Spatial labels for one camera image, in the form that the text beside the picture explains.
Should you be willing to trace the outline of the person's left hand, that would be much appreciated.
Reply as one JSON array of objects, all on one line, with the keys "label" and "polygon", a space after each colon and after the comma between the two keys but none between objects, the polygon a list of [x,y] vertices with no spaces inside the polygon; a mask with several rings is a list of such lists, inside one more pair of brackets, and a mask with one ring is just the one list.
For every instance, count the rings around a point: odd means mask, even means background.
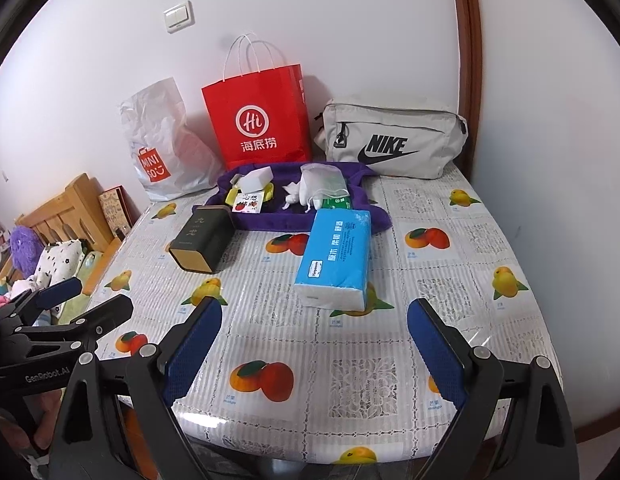
[{"label": "person's left hand", "polygon": [[0,433],[14,452],[48,453],[54,439],[63,391],[52,390],[19,398],[0,410]]}]

